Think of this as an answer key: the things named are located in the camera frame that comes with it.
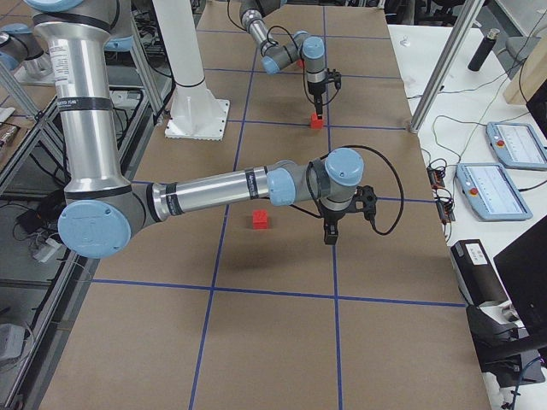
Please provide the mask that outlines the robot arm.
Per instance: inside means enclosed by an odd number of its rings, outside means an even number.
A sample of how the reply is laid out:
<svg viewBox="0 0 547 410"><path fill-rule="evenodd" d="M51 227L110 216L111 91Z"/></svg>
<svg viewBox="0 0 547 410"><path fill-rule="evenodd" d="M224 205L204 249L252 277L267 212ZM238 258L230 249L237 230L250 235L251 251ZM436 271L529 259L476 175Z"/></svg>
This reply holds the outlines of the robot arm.
<svg viewBox="0 0 547 410"><path fill-rule="evenodd" d="M35 30L48 45L62 123L68 182L66 207L57 220L63 244L89 259L121 252L144 228L169 217L235 202L268 199L277 207L298 208L312 201L323 221L324 244L338 240L338 221L366 215L371 192L359 186L365 170L351 147L335 149L298 165L278 161L188 182L138 183L130 179L123 143L115 127L115 107L106 53L140 43L132 34L132 1L24 1ZM167 137L222 140L230 102L206 84L191 1L152 1L172 69L173 114ZM279 44L264 18L286 1L242 1L239 21L262 55L267 73L303 64L304 84L317 120L322 120L326 87L339 90L341 75L327 68L326 45L306 31L287 33Z"/></svg>
<svg viewBox="0 0 547 410"><path fill-rule="evenodd" d="M326 93L327 67L324 41L306 31L287 33L289 40L281 44L274 39L264 18L281 9L286 1L243 1L239 19L243 29L253 38L261 53L262 66L268 74L276 74L299 61L303 62L308 93L313 97L317 120L323 119L323 97Z"/></svg>

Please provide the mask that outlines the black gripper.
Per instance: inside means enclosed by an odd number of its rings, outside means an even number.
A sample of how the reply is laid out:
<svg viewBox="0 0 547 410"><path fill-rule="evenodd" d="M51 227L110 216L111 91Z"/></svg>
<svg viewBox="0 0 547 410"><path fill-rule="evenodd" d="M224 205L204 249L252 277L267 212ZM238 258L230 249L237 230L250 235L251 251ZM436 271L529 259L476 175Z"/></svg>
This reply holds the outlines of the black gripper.
<svg viewBox="0 0 547 410"><path fill-rule="evenodd" d="M346 214L354 214L357 212L353 203L342 210L333 210L328 208L323 201L319 202L321 217L323 219L324 228L324 244L335 245L338 241L338 221Z"/></svg>
<svg viewBox="0 0 547 410"><path fill-rule="evenodd" d="M318 118L323 117L323 95L326 93L326 83L308 82L308 92L314 98L315 114Z"/></svg>

